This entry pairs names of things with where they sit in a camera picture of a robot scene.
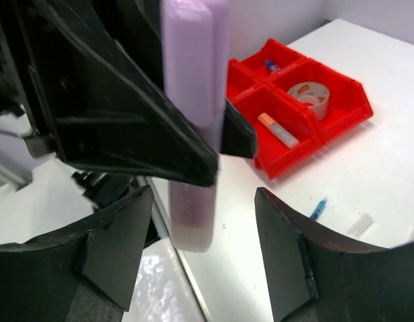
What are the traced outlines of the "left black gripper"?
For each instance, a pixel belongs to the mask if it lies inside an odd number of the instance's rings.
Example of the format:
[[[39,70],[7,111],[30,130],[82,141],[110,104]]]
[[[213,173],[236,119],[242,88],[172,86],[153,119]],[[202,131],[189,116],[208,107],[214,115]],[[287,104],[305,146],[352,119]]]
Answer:
[[[217,154],[163,93],[139,1],[0,1],[0,45],[34,135],[71,166],[214,183]]]

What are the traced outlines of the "purple highlighter cap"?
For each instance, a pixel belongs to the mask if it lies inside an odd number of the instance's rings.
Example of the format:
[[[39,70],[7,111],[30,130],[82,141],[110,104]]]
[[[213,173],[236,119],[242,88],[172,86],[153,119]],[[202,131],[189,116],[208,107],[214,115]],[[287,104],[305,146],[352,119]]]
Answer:
[[[162,1],[164,92],[218,152],[226,104],[230,5]]]

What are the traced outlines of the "large clear tape roll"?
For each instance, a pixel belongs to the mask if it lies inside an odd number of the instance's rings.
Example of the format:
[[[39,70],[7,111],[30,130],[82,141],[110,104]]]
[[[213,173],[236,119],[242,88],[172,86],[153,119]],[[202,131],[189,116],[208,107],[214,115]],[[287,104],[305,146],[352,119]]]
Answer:
[[[287,93],[298,102],[307,105],[318,120],[324,119],[327,115],[330,90],[325,85],[317,82],[298,83]]]

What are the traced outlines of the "small white tape roll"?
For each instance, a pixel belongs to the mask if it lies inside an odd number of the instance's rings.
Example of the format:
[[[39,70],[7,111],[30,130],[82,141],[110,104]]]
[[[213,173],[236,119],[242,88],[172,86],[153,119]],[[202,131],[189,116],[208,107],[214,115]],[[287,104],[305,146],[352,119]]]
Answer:
[[[320,104],[319,99],[313,95],[300,96],[297,98],[297,101],[308,107],[315,107],[318,106],[318,104]]]

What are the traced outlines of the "pink highlighter pen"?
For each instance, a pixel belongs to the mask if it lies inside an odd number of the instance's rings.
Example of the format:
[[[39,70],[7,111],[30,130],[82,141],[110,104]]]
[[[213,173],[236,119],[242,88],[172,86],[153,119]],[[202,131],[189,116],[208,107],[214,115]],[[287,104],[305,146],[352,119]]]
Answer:
[[[175,248],[206,252],[213,239],[217,187],[168,183],[170,238]]]

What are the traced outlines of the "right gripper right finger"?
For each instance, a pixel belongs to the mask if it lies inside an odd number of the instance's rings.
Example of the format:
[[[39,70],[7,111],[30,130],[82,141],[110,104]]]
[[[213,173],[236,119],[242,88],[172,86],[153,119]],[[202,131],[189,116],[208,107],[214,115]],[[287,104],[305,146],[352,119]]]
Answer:
[[[352,239],[263,187],[254,204],[275,321],[414,321],[414,241]]]

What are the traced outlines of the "orange highlighter pen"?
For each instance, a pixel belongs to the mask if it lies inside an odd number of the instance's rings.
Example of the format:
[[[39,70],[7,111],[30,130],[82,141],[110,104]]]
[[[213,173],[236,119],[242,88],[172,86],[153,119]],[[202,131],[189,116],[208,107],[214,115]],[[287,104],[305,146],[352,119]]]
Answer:
[[[299,144],[299,140],[288,132],[282,125],[277,123],[269,114],[262,113],[258,116],[258,121],[264,125],[277,139],[287,148],[294,148]]]

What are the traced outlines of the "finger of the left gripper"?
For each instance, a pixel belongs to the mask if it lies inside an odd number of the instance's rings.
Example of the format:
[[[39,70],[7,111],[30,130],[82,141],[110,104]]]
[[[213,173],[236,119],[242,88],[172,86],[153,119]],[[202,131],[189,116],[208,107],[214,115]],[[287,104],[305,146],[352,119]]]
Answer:
[[[253,126],[226,100],[220,153],[253,159],[257,152],[257,135]]]

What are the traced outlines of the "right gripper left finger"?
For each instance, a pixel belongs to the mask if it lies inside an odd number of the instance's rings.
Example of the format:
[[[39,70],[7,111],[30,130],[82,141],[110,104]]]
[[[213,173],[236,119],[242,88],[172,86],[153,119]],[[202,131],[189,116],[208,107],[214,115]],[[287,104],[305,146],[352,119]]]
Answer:
[[[153,192],[23,244],[0,245],[0,321],[121,321],[132,302]]]

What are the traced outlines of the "blue cap glue bottle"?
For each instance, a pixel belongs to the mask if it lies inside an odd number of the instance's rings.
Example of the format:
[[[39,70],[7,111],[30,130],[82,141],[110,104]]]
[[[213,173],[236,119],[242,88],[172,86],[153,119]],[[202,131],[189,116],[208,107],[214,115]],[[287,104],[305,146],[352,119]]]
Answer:
[[[265,66],[269,74],[274,74],[281,71],[281,67],[271,60],[265,60]]]

